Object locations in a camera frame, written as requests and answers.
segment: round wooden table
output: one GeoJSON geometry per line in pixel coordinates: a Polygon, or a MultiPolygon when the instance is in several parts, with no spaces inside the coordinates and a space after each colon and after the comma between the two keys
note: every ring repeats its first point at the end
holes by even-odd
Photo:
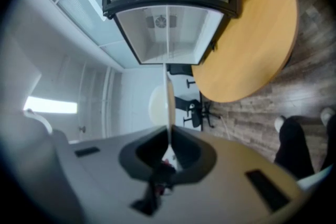
{"type": "Polygon", "coordinates": [[[201,93],[232,102],[259,90],[286,64],[298,31],[297,0],[242,0],[203,64],[192,66],[201,93]]]}

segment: white shoe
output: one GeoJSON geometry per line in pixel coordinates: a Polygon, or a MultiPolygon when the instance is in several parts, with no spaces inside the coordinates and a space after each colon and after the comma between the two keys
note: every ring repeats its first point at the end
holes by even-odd
{"type": "Polygon", "coordinates": [[[275,130],[277,130],[278,133],[280,133],[280,129],[283,126],[286,118],[284,116],[278,116],[274,121],[274,127],[275,130]]]}
{"type": "Polygon", "coordinates": [[[325,108],[321,112],[321,121],[325,127],[327,127],[328,122],[332,116],[335,115],[335,111],[331,108],[325,108]]]}

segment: office chair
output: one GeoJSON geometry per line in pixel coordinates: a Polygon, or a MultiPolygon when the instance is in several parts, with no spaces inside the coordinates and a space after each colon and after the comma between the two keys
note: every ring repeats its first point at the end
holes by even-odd
{"type": "Polygon", "coordinates": [[[208,120],[209,126],[211,128],[214,128],[214,126],[211,125],[210,123],[210,115],[215,116],[219,119],[221,118],[217,114],[210,113],[209,109],[211,106],[211,102],[205,102],[204,106],[202,106],[202,104],[196,99],[186,101],[179,97],[175,97],[175,106],[177,109],[186,111],[188,117],[189,117],[189,112],[191,112],[191,117],[189,119],[185,119],[183,117],[183,126],[186,121],[192,121],[193,127],[196,128],[201,125],[202,119],[206,118],[208,120]]]}
{"type": "MultiPolygon", "coordinates": [[[[191,65],[183,65],[183,64],[169,64],[167,65],[167,71],[170,75],[187,75],[192,77],[193,71],[191,69],[191,65]]],[[[190,88],[190,84],[195,84],[195,81],[186,80],[188,89],[190,88]]]]}

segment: person's leg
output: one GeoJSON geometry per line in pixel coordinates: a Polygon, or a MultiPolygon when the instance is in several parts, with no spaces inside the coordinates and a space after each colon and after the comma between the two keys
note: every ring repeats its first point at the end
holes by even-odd
{"type": "Polygon", "coordinates": [[[314,169],[300,124],[293,118],[286,119],[279,130],[279,139],[280,148],[274,162],[298,179],[313,175],[314,169]]]}
{"type": "Polygon", "coordinates": [[[327,155],[321,168],[321,170],[323,170],[333,164],[336,157],[336,114],[332,109],[324,109],[321,113],[321,120],[323,124],[327,126],[328,135],[327,155]]]}

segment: white wall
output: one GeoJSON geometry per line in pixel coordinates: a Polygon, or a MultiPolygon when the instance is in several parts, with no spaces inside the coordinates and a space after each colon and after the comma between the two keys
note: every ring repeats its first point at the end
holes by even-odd
{"type": "Polygon", "coordinates": [[[41,78],[41,72],[10,35],[0,44],[0,111],[23,109],[28,96],[41,78]]]}
{"type": "Polygon", "coordinates": [[[128,134],[153,126],[148,113],[149,98],[162,84],[162,67],[115,74],[112,94],[114,134],[128,134]]]}
{"type": "MultiPolygon", "coordinates": [[[[162,66],[132,69],[124,73],[116,73],[112,95],[112,132],[123,135],[140,131],[153,126],[148,113],[149,99],[153,90],[163,84],[162,66]]],[[[200,100],[200,93],[195,84],[187,88],[186,79],[194,81],[192,77],[183,75],[169,75],[174,88],[174,95],[185,100],[200,100]]],[[[186,112],[175,110],[175,125],[183,126],[186,112]]],[[[186,122],[185,127],[193,128],[192,122],[186,122]]]]}
{"type": "MultiPolygon", "coordinates": [[[[81,74],[85,62],[87,62],[87,68],[97,71],[97,77],[100,76],[99,74],[104,76],[107,67],[77,48],[51,25],[38,10],[31,6],[29,1],[17,0],[16,6],[12,8],[12,11],[10,15],[7,15],[7,21],[5,21],[3,26],[6,38],[2,40],[4,43],[1,45],[3,48],[1,50],[1,58],[7,59],[10,57],[11,60],[3,62],[3,65],[6,66],[3,66],[2,70],[8,73],[12,72],[17,65],[9,66],[8,63],[22,62],[22,59],[26,57],[30,65],[37,70],[36,72],[40,73],[38,82],[33,83],[34,86],[29,90],[28,95],[58,101],[78,102],[81,74]],[[18,49],[11,50],[11,53],[5,49],[12,48],[14,45],[18,49]]],[[[12,74],[11,79],[13,81],[20,81],[26,79],[27,76],[29,77],[29,74],[23,71],[12,72],[12,74]]],[[[6,74],[3,73],[2,78],[7,78],[6,83],[8,84],[10,82],[8,81],[8,76],[4,75],[6,74]]],[[[103,79],[102,81],[97,81],[96,84],[101,83],[101,87],[103,87],[103,79]]],[[[100,99],[102,99],[102,93],[100,92],[99,94],[100,99]]],[[[94,113],[90,114],[90,119],[92,122],[101,124],[100,112],[102,104],[96,105],[96,99],[94,101],[95,106],[87,108],[87,104],[84,102],[80,109],[95,109],[94,113]]],[[[79,140],[81,138],[79,124],[88,127],[87,121],[80,121],[78,114],[39,114],[54,129],[63,131],[68,140],[79,140]]],[[[87,137],[91,137],[92,133],[87,133],[87,137]]],[[[95,134],[101,135],[101,128],[95,134]]]]}

